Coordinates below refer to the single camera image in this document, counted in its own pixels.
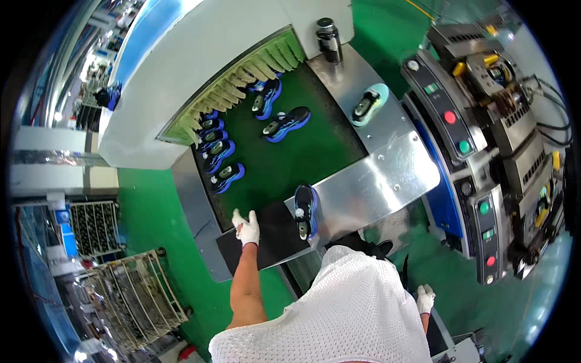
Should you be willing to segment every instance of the worker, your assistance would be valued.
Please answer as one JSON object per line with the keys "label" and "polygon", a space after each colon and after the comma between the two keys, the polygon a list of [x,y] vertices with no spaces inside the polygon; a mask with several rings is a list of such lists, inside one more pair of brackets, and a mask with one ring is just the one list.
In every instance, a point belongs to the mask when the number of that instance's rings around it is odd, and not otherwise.
{"label": "worker", "polygon": [[332,246],[312,287],[268,321],[256,263],[260,228],[234,210],[242,255],[230,288],[234,313],[209,345],[222,362],[431,362],[426,333],[435,294],[428,285],[414,298],[396,267],[346,246]]}

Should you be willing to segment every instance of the white mesh shirt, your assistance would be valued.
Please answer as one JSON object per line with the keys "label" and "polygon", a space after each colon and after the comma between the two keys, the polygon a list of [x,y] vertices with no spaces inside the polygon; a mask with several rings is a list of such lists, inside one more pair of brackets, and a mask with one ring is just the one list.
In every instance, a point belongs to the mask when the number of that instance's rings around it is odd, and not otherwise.
{"label": "white mesh shirt", "polygon": [[431,362],[415,300],[396,267],[344,246],[323,257],[313,286],[282,315],[217,334],[222,362]]}

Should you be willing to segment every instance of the black bottle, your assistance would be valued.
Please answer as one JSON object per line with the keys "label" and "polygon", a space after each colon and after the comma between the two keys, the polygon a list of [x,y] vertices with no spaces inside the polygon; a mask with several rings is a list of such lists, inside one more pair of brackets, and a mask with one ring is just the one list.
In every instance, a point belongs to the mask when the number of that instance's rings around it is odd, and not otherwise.
{"label": "black bottle", "polygon": [[341,52],[341,41],[339,40],[339,30],[333,23],[333,19],[330,17],[323,17],[317,21],[317,37],[319,43],[319,49],[323,54],[327,62],[331,63],[341,63],[343,59],[343,53]]}

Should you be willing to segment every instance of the white glove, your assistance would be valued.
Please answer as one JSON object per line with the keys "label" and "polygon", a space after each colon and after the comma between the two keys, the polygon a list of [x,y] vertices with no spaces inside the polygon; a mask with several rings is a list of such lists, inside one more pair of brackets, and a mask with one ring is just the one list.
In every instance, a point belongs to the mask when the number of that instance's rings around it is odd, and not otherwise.
{"label": "white glove", "polygon": [[419,285],[418,286],[418,300],[416,303],[418,304],[418,311],[419,314],[422,315],[424,313],[430,313],[432,311],[432,307],[434,306],[434,298],[436,294],[434,294],[434,290],[430,287],[430,285]]}
{"label": "white glove", "polygon": [[240,211],[238,208],[232,213],[232,224],[236,228],[236,238],[242,241],[242,248],[244,245],[252,242],[258,246],[258,241],[260,239],[260,228],[258,227],[258,221],[256,220],[256,212],[251,210],[248,213],[248,221],[240,216]]}

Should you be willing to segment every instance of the green conveyor belt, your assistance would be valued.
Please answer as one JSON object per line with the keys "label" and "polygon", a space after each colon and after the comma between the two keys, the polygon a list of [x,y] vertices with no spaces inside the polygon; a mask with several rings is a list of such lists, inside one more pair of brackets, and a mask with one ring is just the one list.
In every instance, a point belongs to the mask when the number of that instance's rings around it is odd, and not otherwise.
{"label": "green conveyor belt", "polygon": [[[232,183],[220,195],[210,195],[210,201],[222,228],[229,229],[232,210],[242,215],[251,209],[283,201],[292,196],[298,184],[314,184],[366,155],[349,121],[308,65],[280,77],[281,96],[274,102],[272,116],[306,106],[311,119],[301,129],[291,131],[282,141],[271,143],[259,138],[270,120],[260,121],[252,116],[251,107],[256,94],[247,97],[227,113],[220,113],[228,138],[236,151],[222,163],[242,163],[245,176]],[[209,176],[203,174],[206,190]]]}

